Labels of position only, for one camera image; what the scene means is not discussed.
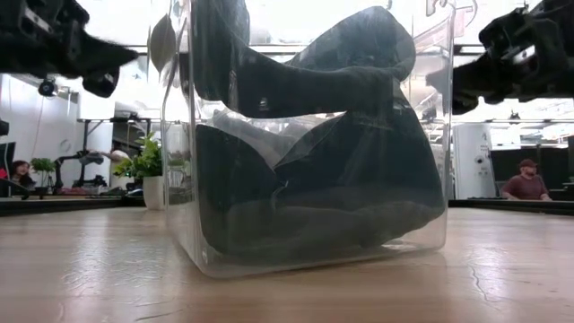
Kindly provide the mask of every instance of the cable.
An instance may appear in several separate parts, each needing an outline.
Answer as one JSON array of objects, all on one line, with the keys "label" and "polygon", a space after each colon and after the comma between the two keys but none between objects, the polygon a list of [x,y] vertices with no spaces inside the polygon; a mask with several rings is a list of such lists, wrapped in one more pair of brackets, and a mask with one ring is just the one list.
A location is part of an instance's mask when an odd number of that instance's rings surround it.
[{"label": "cable", "polygon": [[42,97],[42,103],[39,108],[39,117],[38,117],[38,124],[36,125],[36,138],[34,139],[34,147],[32,148],[32,156],[30,160],[34,158],[34,153],[36,152],[36,144],[38,143],[38,135],[39,135],[39,124],[42,121],[42,114],[44,113],[44,97]]}]

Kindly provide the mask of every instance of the desk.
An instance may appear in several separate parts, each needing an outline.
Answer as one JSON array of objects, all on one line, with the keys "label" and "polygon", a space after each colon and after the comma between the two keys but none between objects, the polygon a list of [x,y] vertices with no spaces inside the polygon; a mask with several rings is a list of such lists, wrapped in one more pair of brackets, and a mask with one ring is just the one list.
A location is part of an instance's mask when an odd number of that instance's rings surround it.
[{"label": "desk", "polygon": [[574,321],[574,218],[453,209],[440,252],[217,281],[139,208],[0,218],[6,323]]}]

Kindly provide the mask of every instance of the red shirt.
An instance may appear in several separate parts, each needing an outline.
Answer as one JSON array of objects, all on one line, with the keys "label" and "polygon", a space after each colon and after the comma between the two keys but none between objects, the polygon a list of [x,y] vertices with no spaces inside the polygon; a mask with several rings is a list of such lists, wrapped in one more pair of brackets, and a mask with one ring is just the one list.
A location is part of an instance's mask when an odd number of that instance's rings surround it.
[{"label": "red shirt", "polygon": [[542,194],[548,194],[548,189],[542,178],[538,175],[527,179],[522,175],[517,175],[509,180],[502,188],[502,192],[524,200],[540,200]]}]

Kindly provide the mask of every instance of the computer monitor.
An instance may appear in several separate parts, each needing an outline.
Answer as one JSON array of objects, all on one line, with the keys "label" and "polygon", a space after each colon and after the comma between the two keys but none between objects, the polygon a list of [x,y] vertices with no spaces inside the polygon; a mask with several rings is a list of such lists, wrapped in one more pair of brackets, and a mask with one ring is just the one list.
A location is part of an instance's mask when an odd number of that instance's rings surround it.
[{"label": "computer monitor", "polygon": [[[16,150],[16,143],[0,144],[0,179],[10,179],[12,174],[12,161],[14,159],[14,151]],[[0,180],[0,197],[9,197],[10,189],[7,183]]]}]

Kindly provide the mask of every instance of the black robot claw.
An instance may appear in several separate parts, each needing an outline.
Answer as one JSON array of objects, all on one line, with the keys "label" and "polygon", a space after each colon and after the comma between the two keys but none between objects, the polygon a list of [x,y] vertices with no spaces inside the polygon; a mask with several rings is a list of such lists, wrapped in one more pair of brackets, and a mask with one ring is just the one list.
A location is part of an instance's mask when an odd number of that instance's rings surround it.
[{"label": "black robot claw", "polygon": [[75,0],[4,0],[0,4],[0,73],[83,78],[83,87],[109,97],[119,67],[138,54],[85,31],[90,15]]},{"label": "black robot claw", "polygon": [[[531,11],[516,9],[488,24],[479,34],[484,53],[453,71],[453,114],[505,99],[573,98],[574,0],[543,0]],[[427,83],[439,92],[438,71]]]}]

